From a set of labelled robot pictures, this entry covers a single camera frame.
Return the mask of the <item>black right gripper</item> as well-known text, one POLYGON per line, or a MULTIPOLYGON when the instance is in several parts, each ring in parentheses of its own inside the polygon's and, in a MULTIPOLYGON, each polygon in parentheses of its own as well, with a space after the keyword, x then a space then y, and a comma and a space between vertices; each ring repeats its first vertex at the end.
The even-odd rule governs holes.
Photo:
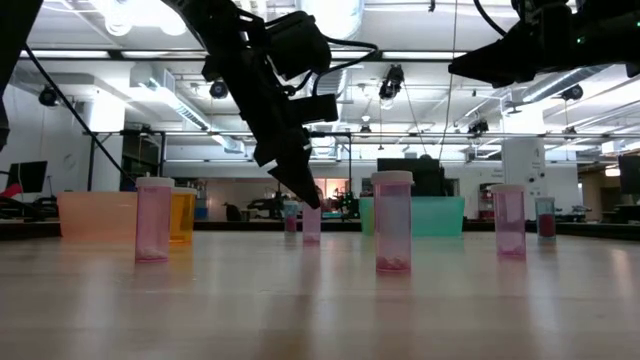
POLYGON ((520 20, 516 31, 452 60, 452 75, 493 88, 531 81, 538 73, 576 68, 572 11, 568 0, 511 0, 520 20))

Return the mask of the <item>silver ventilation duct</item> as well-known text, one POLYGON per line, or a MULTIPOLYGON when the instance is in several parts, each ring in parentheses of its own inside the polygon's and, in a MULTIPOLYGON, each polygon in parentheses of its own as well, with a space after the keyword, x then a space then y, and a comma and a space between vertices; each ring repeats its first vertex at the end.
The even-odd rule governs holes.
POLYGON ((349 40, 358 33, 364 0, 295 0, 296 8, 315 18, 320 31, 331 38, 349 40))

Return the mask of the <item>large black monitor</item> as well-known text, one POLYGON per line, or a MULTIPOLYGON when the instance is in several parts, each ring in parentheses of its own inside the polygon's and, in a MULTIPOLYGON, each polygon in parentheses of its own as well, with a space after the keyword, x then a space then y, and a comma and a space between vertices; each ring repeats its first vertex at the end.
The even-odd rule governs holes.
POLYGON ((411 195, 414 197, 447 195, 444 169, 436 159, 379 158, 377 170, 411 172, 414 182, 411 186, 411 195))

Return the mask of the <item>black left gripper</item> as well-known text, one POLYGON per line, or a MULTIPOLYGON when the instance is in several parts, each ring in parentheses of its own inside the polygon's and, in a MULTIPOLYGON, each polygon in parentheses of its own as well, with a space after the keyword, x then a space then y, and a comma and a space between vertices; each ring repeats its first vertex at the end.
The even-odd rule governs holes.
POLYGON ((260 167, 274 163, 268 173, 312 209, 320 199, 309 168, 310 144, 292 110, 289 94, 273 73, 241 73, 238 107, 256 140, 254 159, 260 167))

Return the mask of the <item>white square pillar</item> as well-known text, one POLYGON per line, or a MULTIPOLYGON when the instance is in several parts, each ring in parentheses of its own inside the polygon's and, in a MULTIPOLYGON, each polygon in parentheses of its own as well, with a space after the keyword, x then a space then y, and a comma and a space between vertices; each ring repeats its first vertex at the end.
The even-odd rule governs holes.
POLYGON ((547 192, 546 133, 541 110, 521 110, 507 114, 502 120, 503 132, 509 137, 502 141, 504 182, 524 187, 524 210, 527 220, 536 219, 535 200, 547 192))
MULTIPOLYGON (((85 104, 84 120, 89 129, 97 132, 97 139, 118 163, 122 161, 123 137, 113 135, 125 125, 125 103, 106 92, 98 93, 85 104)), ((120 188, 121 172, 95 147, 92 170, 92 191, 112 192, 120 188)))

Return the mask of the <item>thin black diagonal strut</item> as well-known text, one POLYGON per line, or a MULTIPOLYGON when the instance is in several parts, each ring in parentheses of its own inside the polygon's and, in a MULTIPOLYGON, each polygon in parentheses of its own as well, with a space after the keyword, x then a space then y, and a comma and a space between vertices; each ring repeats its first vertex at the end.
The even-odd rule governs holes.
POLYGON ((62 92, 62 90, 59 88, 57 83, 53 80, 51 75, 44 69, 44 67, 41 65, 40 61, 38 60, 38 58, 34 54, 33 50, 28 45, 25 45, 24 46, 24 51, 26 52, 26 54, 27 54, 28 58, 31 60, 31 62, 35 65, 37 70, 40 72, 40 74, 47 81, 48 85, 50 87, 52 87, 57 92, 58 97, 62 100, 64 105, 71 112, 72 116, 79 123, 79 125, 82 127, 82 129, 87 133, 87 135, 91 138, 92 146, 95 145, 97 148, 99 148, 101 150, 103 155, 114 166, 114 168, 120 173, 121 176, 124 176, 125 179, 128 179, 128 180, 132 181, 133 179, 129 175, 129 173, 127 173, 122 168, 120 163, 112 156, 112 154, 109 152, 109 150, 100 142, 100 140, 97 138, 96 134, 89 128, 89 126, 84 121, 84 119, 81 117, 81 115, 76 111, 74 105, 71 104, 71 102, 68 100, 66 95, 62 92))

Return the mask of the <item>black portal frame with cabinet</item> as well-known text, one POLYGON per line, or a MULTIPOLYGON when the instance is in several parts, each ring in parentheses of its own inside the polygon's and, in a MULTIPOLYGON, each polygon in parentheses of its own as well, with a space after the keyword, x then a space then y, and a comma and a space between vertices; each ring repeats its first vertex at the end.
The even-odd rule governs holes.
MULTIPOLYGON (((162 176, 164 173, 167 135, 165 132, 152 130, 121 130, 113 135, 123 137, 122 168, 129 173, 132 181, 121 176, 118 191, 134 191, 136 179, 144 176, 162 176)), ((93 156, 95 145, 92 146, 89 137, 88 169, 86 175, 86 190, 91 190, 93 156)))

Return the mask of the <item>pink pill bottle white cap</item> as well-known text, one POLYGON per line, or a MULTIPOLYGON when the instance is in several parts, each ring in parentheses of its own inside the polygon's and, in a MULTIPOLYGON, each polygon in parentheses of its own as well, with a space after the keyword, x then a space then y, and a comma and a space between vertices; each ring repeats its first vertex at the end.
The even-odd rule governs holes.
POLYGON ((321 221, 322 211, 318 207, 316 209, 308 204, 303 206, 302 215, 302 231, 303 241, 306 243, 317 243, 321 239, 321 221))
POLYGON ((499 256, 526 256, 524 187, 496 184, 490 188, 494 204, 494 225, 499 256))
POLYGON ((376 271, 409 273, 412 260, 411 187, 409 171, 372 175, 376 271))
POLYGON ((171 199, 175 185, 165 177, 136 179, 135 262, 166 262, 169 258, 171 199))

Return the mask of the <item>stacked blue boxes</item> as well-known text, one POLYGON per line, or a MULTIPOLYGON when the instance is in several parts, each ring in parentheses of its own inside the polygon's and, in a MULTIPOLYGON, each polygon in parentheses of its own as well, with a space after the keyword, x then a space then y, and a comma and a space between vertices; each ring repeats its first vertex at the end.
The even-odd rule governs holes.
POLYGON ((207 183, 197 182, 195 184, 195 189, 197 193, 195 197, 194 217, 198 221, 205 221, 209 217, 207 183))

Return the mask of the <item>translucent orange plastic bin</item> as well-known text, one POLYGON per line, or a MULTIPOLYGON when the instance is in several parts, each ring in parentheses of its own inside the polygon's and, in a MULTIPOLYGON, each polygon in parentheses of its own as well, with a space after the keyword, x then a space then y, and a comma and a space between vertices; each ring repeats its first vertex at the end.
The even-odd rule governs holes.
POLYGON ((64 192, 57 197, 65 241, 133 243, 137 195, 134 192, 64 192))

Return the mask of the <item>translucent teal plastic bin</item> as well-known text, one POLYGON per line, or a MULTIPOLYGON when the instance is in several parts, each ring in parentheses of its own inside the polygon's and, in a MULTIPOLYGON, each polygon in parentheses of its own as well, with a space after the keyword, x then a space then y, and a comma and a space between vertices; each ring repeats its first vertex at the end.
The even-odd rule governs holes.
POLYGON ((414 237, 461 237, 465 199, 463 197, 413 197, 414 237))

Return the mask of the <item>red storage shelf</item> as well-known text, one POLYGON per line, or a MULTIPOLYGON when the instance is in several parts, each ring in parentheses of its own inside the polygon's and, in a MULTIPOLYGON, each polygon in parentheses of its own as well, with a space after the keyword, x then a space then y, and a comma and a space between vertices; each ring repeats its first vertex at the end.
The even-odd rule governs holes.
POLYGON ((494 205, 491 187, 493 183, 481 183, 478 194, 478 219, 492 221, 494 219, 494 205))

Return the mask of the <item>small black monitor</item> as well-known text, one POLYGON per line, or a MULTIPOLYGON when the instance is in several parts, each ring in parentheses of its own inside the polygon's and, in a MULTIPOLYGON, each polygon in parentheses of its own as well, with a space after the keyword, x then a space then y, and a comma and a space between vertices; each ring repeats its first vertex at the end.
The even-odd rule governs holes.
POLYGON ((17 185, 23 193, 40 193, 44 187, 47 165, 47 161, 13 163, 9 169, 6 189, 17 185))

